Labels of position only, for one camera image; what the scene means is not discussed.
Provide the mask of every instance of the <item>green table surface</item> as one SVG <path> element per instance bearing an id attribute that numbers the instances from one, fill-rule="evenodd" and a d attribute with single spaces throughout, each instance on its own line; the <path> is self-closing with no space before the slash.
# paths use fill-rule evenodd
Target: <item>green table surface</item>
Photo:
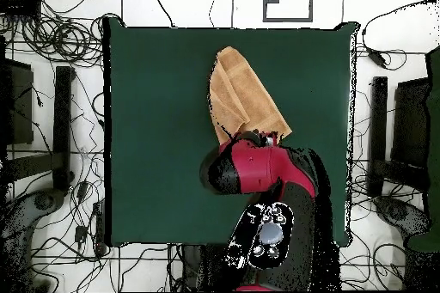
<path id="1" fill-rule="evenodd" d="M 290 125 L 284 146 L 311 148 L 327 169 L 333 236 L 344 244 L 351 36 L 335 30 L 122 27 L 110 19 L 113 243 L 224 243 L 249 195 L 199 180 L 218 146 L 207 102 L 216 53 L 233 46 Z"/>

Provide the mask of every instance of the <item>towel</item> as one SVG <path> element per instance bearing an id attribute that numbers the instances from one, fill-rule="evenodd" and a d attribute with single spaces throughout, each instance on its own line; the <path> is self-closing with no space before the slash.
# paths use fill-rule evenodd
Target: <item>towel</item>
<path id="1" fill-rule="evenodd" d="M 219 143 L 238 131 L 276 131 L 278 139 L 292 133 L 247 60 L 231 46 L 216 56 L 208 99 Z"/>

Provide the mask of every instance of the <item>tangled wires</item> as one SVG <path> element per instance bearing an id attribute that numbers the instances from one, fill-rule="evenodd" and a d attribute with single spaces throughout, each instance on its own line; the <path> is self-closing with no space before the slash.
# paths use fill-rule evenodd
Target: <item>tangled wires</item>
<path id="1" fill-rule="evenodd" d="M 56 11 L 46 0 L 40 1 L 45 13 L 41 12 L 41 17 L 38 19 L 2 17 L 0 34 L 12 32 L 12 41 L 15 34 L 19 33 L 32 49 L 32 51 L 15 50 L 36 52 L 52 62 L 67 62 L 84 68 L 101 65 L 102 19 L 115 17 L 122 21 L 121 18 L 112 13 L 95 19 L 65 17 L 62 15 L 70 13 L 85 0 L 64 11 Z M 87 21 L 91 21 L 89 26 L 85 24 Z"/>

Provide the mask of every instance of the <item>white floor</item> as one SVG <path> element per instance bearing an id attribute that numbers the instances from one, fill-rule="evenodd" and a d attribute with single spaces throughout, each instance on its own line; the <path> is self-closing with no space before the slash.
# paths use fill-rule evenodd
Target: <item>white floor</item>
<path id="1" fill-rule="evenodd" d="M 81 0 L 46 0 L 49 5 L 56 11 L 66 11 L 78 4 Z M 416 2 L 419 0 L 314 0 L 314 21 L 311 23 L 264 23 L 262 22 L 262 0 L 234 0 L 233 18 L 231 17 L 232 0 L 216 0 L 211 10 L 211 20 L 215 27 L 230 27 L 231 21 L 236 28 L 252 28 L 252 27 L 315 27 L 322 29 L 331 29 L 342 21 L 357 21 L 362 27 L 359 31 L 358 39 L 362 43 L 361 32 L 364 25 L 369 20 L 380 14 L 387 13 L 392 9 L 396 9 L 404 4 Z M 212 27 L 210 21 L 210 7 L 212 0 L 161 0 L 163 7 L 169 13 L 176 27 Z M 288 5 L 289 0 L 280 0 L 280 4 Z M 125 24 L 129 27 L 167 27 L 169 19 L 162 11 L 156 0 L 84 0 L 76 9 L 64 14 L 72 18 L 82 18 L 80 20 L 84 25 L 89 26 L 91 21 L 85 18 L 96 18 L 106 13 L 114 13 L 120 15 Z M 370 83 L 373 76 L 388 77 L 388 109 L 394 108 L 394 91 L 399 82 L 420 78 L 426 76 L 425 56 L 429 50 L 434 49 L 440 44 L 440 6 L 438 3 L 429 3 L 411 7 L 406 10 L 400 10 L 395 14 L 386 15 L 373 21 L 368 26 L 368 32 L 365 35 L 365 43 L 372 48 L 378 50 L 401 49 L 407 54 L 405 65 L 399 70 L 384 70 L 368 58 L 360 57 L 357 61 L 357 99 L 356 99 L 356 121 L 369 117 L 369 105 L 362 93 L 370 98 Z M 54 75 L 49 61 L 39 57 L 35 53 L 21 52 L 29 50 L 27 44 L 21 43 L 22 37 L 17 33 L 14 43 L 14 51 L 12 46 L 8 46 L 7 56 L 14 60 L 31 64 L 34 69 L 34 87 L 43 94 L 40 98 L 43 101 L 43 107 L 37 105 L 35 93 L 34 97 L 34 122 L 38 123 L 41 131 L 46 137 L 49 146 L 52 146 L 52 126 L 53 126 L 53 100 L 54 96 Z M 391 68 L 401 65 L 403 57 L 400 54 L 391 55 Z M 103 150 L 103 130 L 97 124 L 96 117 L 91 109 L 89 100 L 92 100 L 102 91 L 103 80 L 102 72 L 99 66 L 93 68 L 77 68 L 79 81 L 74 82 L 72 93 L 74 100 L 72 102 L 72 118 L 79 116 L 72 123 L 72 152 L 80 154 L 72 154 L 71 168 L 76 174 L 81 173 L 84 164 L 84 172 L 89 170 L 93 161 L 95 172 L 100 177 L 90 173 L 88 180 L 98 181 L 104 176 L 102 155 L 95 155 L 93 152 L 101 152 Z M 102 96 L 96 102 L 96 109 L 102 112 L 103 102 Z M 391 126 L 393 113 L 388 114 L 388 152 L 389 156 L 391 144 Z M 369 121 L 366 120 L 362 124 L 357 125 L 357 130 L 364 133 L 367 131 Z M 368 144 L 368 131 L 363 137 L 364 153 L 361 155 L 360 138 L 355 139 L 355 158 L 367 159 L 366 149 Z M 21 157 L 33 155 L 35 151 L 47 151 L 45 143 L 38 129 L 34 128 L 34 142 L 31 145 L 21 144 L 14 147 L 14 153 L 9 152 L 9 157 Z M 24 180 L 17 181 L 11 193 L 18 195 L 23 192 L 29 182 L 37 177 L 29 177 Z M 37 190 L 43 186 L 50 186 L 52 181 L 51 175 L 47 175 L 36 180 L 29 188 L 29 191 Z M 84 203 L 82 217 L 90 214 L 92 204 L 102 199 L 104 194 L 103 185 L 97 183 L 97 191 L 91 195 L 88 201 Z M 384 192 L 389 192 L 392 185 L 386 185 Z M 358 197 L 354 202 L 363 200 L 364 197 Z M 419 198 L 412 201 L 418 207 L 423 207 Z M 70 213 L 69 203 L 63 208 L 40 220 L 39 227 L 48 223 L 54 223 L 62 220 Z M 349 247 L 341 249 L 340 262 L 345 263 L 341 267 L 342 280 L 362 281 L 370 275 L 367 282 L 353 282 L 356 286 L 365 288 L 366 290 L 382 290 L 383 287 L 376 280 L 375 273 L 371 266 L 371 259 L 366 257 L 367 247 L 372 252 L 375 247 L 386 242 L 401 245 L 402 241 L 397 230 L 382 222 L 374 212 L 374 205 L 369 202 L 362 204 L 362 207 L 354 206 L 351 211 L 351 230 L 360 239 L 354 236 L 353 242 Z M 71 217 L 66 217 L 62 222 L 50 225 L 43 229 L 38 229 L 34 234 L 33 248 L 41 247 L 41 245 L 50 237 L 58 237 L 65 234 L 63 241 L 70 246 L 74 241 L 75 224 L 69 228 Z M 49 241 L 46 247 L 50 247 L 55 241 Z M 93 251 L 87 245 L 87 255 L 93 255 Z M 162 248 L 166 246 L 148 246 L 148 245 L 129 245 L 120 249 L 120 270 L 126 271 L 132 267 L 144 249 L 148 247 Z M 56 259 L 60 254 L 66 259 Z M 80 292 L 113 292 L 117 288 L 118 283 L 118 249 L 112 251 L 114 259 L 109 259 L 104 265 L 103 270 L 98 277 L 89 285 L 89 278 L 82 286 Z M 56 265 L 57 263 L 71 262 L 75 258 L 69 249 L 58 243 L 48 250 L 42 250 L 37 253 L 34 263 L 45 263 L 35 266 L 36 269 L 45 268 L 44 272 L 52 274 L 59 278 L 59 287 L 57 292 L 75 291 L 82 280 L 84 280 L 92 270 L 98 267 L 88 261 L 79 264 Z M 405 256 L 393 247 L 385 247 L 378 252 L 377 259 L 384 265 L 394 264 L 402 271 L 405 265 Z M 125 274 L 123 291 L 157 291 L 165 283 L 167 276 L 167 251 L 146 251 L 143 259 L 133 268 L 130 273 Z M 181 265 L 174 262 L 174 273 L 179 275 Z M 391 290 L 401 288 L 400 280 L 392 276 L 388 272 L 387 275 L 381 276 L 382 282 Z M 52 281 L 51 290 L 55 288 L 55 282 Z M 354 289 L 348 284 L 343 284 L 344 289 Z"/>

